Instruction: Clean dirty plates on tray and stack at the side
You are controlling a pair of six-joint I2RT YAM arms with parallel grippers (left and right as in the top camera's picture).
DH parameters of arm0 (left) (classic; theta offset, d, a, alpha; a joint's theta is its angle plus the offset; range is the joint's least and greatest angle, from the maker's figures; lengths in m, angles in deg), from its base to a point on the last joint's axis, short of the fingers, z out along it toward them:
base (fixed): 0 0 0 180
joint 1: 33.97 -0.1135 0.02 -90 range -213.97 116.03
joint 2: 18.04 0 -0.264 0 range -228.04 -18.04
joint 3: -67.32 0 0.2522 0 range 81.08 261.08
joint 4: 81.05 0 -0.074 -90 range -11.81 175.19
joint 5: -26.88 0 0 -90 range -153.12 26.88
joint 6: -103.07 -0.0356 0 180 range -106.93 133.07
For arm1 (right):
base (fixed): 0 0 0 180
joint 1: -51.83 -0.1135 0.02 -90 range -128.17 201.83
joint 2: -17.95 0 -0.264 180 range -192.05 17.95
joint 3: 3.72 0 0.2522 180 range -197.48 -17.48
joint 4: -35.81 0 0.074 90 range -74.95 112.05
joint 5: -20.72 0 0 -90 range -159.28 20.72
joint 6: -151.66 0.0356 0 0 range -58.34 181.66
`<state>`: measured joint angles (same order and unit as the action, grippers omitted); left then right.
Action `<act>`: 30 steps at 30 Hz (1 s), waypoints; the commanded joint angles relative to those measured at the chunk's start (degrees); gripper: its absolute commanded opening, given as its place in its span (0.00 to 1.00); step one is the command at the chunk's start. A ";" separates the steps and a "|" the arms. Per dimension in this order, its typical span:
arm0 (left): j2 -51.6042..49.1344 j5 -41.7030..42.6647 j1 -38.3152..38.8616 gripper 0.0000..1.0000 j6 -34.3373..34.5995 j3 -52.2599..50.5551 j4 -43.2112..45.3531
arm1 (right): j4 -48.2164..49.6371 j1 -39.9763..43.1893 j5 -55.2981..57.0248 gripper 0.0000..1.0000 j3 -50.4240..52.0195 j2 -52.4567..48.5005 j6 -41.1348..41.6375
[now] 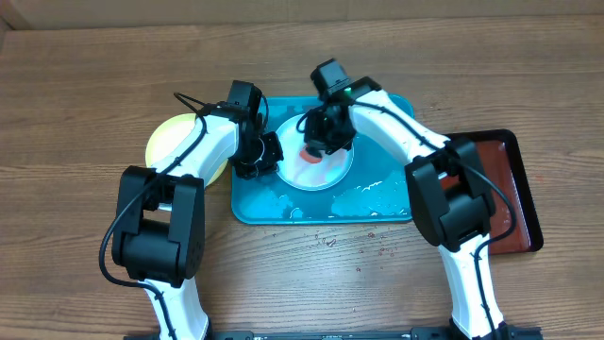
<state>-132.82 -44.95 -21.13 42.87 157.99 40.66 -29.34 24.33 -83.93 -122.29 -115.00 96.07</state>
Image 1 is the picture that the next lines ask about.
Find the red black sponge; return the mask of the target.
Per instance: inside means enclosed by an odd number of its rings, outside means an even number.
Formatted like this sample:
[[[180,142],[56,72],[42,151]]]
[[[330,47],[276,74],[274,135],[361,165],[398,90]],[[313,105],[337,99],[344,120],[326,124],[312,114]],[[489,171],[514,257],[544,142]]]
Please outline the red black sponge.
[[[322,161],[322,152],[316,148],[305,146],[300,152],[299,157],[308,163],[316,164]]]

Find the light blue plate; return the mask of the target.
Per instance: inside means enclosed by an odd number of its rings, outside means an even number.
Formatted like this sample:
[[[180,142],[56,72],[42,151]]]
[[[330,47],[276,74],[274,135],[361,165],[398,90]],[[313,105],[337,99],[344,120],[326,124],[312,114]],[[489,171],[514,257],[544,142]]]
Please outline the light blue plate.
[[[296,129],[298,114],[279,126],[277,136],[283,149],[284,160],[278,164],[277,175],[290,186],[304,191],[320,191],[342,180],[351,168],[354,149],[343,149],[325,155],[321,162],[311,164],[299,157],[306,146],[304,134]]]

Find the yellow plate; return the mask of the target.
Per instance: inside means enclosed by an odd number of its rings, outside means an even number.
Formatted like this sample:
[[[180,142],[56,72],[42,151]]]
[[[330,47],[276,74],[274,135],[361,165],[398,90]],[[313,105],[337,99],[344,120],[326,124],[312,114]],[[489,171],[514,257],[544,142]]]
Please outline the yellow plate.
[[[153,167],[168,157],[191,134],[195,125],[194,113],[183,113],[164,121],[147,141],[145,165]]]

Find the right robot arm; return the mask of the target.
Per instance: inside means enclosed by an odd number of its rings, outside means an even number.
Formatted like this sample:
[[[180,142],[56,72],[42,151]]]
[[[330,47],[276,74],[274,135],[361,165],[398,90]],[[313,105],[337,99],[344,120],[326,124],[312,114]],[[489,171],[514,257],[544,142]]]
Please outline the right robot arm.
[[[304,135],[306,154],[322,159],[350,149],[360,133],[398,160],[405,170],[413,222],[444,263],[454,332],[461,339],[510,338],[495,300],[489,246],[514,232],[517,216],[512,212],[508,229],[491,234],[495,199],[509,199],[486,177],[475,144],[422,126],[372,78],[351,80],[335,59],[319,64],[310,78],[322,104],[296,126]]]

